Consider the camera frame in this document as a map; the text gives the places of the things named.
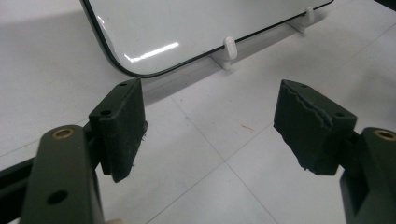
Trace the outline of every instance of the white tile floor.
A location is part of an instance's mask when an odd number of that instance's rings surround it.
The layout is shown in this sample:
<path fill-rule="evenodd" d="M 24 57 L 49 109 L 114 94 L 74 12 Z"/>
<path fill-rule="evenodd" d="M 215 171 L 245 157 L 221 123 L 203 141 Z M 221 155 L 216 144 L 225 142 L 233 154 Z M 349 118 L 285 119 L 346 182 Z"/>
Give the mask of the white tile floor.
<path fill-rule="evenodd" d="M 345 223 L 337 176 L 304 171 L 273 129 L 283 78 L 359 117 L 357 132 L 396 131 L 396 12 L 335 0 L 306 35 L 281 25 L 238 45 L 231 71 L 209 58 L 144 80 L 147 136 L 130 177 L 98 169 L 106 219 L 124 223 Z M 0 6 L 0 169 L 39 137 L 84 125 L 128 79 L 99 49 L 79 1 Z"/>

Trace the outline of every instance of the screw hole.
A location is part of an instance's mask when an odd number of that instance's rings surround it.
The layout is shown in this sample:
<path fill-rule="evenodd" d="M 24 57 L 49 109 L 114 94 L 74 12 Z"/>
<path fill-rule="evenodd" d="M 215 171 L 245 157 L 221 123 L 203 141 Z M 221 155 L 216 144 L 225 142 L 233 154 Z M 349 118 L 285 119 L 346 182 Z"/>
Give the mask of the screw hole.
<path fill-rule="evenodd" d="M 111 110 L 104 110 L 100 112 L 101 115 L 111 115 Z"/>
<path fill-rule="evenodd" d="M 375 134 L 387 141 L 396 141 L 396 134 L 388 132 L 388 131 L 384 131 L 384 130 L 376 130 Z"/>
<path fill-rule="evenodd" d="M 58 190 L 55 193 L 52 193 L 48 199 L 47 203 L 50 205 L 55 205 L 61 203 L 67 198 L 67 191 L 66 190 Z"/>
<path fill-rule="evenodd" d="M 345 115 L 343 113 L 335 113 L 335 116 L 338 118 L 343 118 Z"/>
<path fill-rule="evenodd" d="M 70 137 L 73 133 L 74 133 L 74 130 L 71 129 L 71 128 L 68 128 L 68 129 L 61 129 L 61 130 L 58 130 L 58 131 L 56 131 L 55 133 L 53 133 L 53 134 L 52 134 L 52 137 L 53 137 L 54 139 L 59 140 L 59 139 L 68 138 L 68 137 Z"/>

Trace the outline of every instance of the white plastic stand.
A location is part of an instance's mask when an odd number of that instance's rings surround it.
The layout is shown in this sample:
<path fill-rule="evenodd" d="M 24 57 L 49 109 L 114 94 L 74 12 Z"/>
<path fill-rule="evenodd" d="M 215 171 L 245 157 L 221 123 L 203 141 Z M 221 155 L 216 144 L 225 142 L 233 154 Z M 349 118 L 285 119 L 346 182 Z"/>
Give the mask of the white plastic stand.
<path fill-rule="evenodd" d="M 212 57 L 212 59 L 224 70 L 230 70 L 231 61 L 234 60 L 237 55 L 238 51 L 236 49 L 235 40 L 229 36 L 224 39 L 224 49 L 214 52 L 210 57 Z"/>
<path fill-rule="evenodd" d="M 301 34 L 305 33 L 306 27 L 312 25 L 315 21 L 314 9 L 312 7 L 308 7 L 306 9 L 306 14 L 303 17 L 298 17 L 294 20 L 288 22 L 288 25 L 296 29 Z"/>

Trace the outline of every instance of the white plastic clip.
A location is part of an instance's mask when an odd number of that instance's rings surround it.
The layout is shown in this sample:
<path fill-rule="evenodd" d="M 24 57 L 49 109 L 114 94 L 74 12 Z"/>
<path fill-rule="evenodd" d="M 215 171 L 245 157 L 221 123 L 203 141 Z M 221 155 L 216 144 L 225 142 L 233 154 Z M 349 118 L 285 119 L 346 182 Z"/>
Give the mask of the white plastic clip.
<path fill-rule="evenodd" d="M 218 63 L 224 70 L 230 70 L 231 61 L 236 58 L 238 51 L 235 40 L 232 37 L 224 39 L 224 49 L 214 52 L 210 57 Z"/>
<path fill-rule="evenodd" d="M 306 9 L 306 14 L 303 17 L 298 17 L 288 22 L 288 25 L 296 29 L 301 34 L 305 33 L 306 27 L 312 25 L 315 21 L 315 13 L 312 7 Z"/>

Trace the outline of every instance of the floor tile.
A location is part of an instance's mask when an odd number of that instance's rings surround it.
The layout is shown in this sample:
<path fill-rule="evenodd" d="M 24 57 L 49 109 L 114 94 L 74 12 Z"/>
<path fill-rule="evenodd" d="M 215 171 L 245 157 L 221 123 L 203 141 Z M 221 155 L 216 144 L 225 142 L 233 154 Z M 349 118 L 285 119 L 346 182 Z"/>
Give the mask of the floor tile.
<path fill-rule="evenodd" d="M 261 71 L 247 72 L 250 63 L 236 63 L 232 71 L 219 71 L 172 98 L 188 119 L 224 158 L 230 157 L 271 122 L 274 102 L 267 98 L 270 82 Z M 165 85 L 168 92 L 182 82 Z"/>
<path fill-rule="evenodd" d="M 274 223 L 235 173 L 223 163 L 150 224 Z"/>
<path fill-rule="evenodd" d="M 147 223 L 223 163 L 171 99 L 148 106 L 146 116 L 147 136 L 130 176 L 114 184 L 97 169 L 106 220 Z"/>
<path fill-rule="evenodd" d="M 337 176 L 305 171 L 274 128 L 227 162 L 278 223 L 345 223 L 340 171 Z"/>

